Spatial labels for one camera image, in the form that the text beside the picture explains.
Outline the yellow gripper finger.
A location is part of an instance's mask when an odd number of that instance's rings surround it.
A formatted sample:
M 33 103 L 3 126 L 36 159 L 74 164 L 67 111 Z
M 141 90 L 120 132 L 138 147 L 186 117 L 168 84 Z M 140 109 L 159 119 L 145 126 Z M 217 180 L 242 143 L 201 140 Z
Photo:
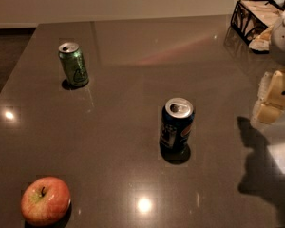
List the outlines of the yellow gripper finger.
M 285 67 L 265 72 L 260 83 L 253 119 L 263 124 L 274 123 L 285 111 Z

